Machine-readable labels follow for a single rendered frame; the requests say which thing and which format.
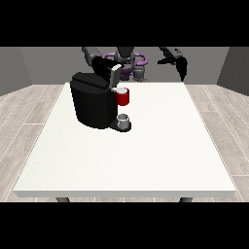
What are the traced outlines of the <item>red pod holder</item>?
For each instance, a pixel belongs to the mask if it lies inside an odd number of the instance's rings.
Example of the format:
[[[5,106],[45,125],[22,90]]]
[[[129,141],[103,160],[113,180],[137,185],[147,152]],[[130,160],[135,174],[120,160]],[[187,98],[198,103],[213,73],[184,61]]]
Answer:
[[[117,104],[120,106],[125,106],[129,103],[129,89],[127,89],[126,94],[118,94],[116,93],[117,96]]]

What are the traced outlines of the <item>black coffee machine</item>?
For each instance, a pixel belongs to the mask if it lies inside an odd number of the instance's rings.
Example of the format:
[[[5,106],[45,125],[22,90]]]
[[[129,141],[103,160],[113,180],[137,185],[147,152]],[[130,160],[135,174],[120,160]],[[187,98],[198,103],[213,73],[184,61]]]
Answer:
[[[109,84],[94,73],[76,73],[70,82],[70,88],[77,119],[91,128],[113,128],[119,132],[131,130],[118,128],[118,107],[116,93]]]

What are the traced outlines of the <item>small grey cup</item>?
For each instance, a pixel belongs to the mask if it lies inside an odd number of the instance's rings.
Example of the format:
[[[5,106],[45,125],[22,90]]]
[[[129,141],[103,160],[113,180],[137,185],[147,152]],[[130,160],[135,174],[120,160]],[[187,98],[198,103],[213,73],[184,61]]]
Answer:
[[[127,114],[119,114],[117,121],[119,129],[127,129],[129,127],[129,117]]]

